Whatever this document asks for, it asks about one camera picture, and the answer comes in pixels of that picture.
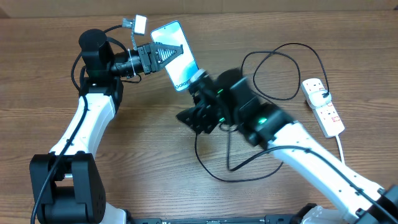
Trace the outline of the Samsung Galaxy smartphone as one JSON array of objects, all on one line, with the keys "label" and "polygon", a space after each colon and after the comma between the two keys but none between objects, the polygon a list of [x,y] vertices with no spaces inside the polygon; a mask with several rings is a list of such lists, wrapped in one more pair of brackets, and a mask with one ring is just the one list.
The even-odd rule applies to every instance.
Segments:
[{"label": "Samsung Galaxy smartphone", "polygon": [[190,79],[199,70],[179,21],[154,29],[150,36],[154,42],[182,47],[182,53],[165,66],[175,91],[184,91]]}]

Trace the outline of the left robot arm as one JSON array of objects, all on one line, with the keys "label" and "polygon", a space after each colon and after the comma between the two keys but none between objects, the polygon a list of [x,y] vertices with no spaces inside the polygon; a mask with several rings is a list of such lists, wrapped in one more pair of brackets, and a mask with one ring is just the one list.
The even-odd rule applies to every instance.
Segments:
[{"label": "left robot arm", "polygon": [[31,222],[132,223],[129,211],[112,206],[95,163],[95,155],[109,122],[123,99],[124,84],[132,77],[161,71],[183,54],[180,44],[151,42],[134,50],[112,50],[115,39],[105,30],[90,29],[78,41],[78,108],[62,138],[46,154],[29,164],[34,194]]}]

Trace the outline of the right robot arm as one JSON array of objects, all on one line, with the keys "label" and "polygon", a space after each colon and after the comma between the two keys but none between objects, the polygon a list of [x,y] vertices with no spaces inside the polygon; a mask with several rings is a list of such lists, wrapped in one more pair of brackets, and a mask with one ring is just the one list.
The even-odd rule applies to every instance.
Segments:
[{"label": "right robot arm", "polygon": [[292,223],[397,223],[397,186],[384,190],[344,165],[275,104],[261,103],[238,68],[212,80],[204,69],[188,79],[194,107],[177,119],[196,134],[235,126],[252,146],[295,169],[335,209],[307,205]]}]

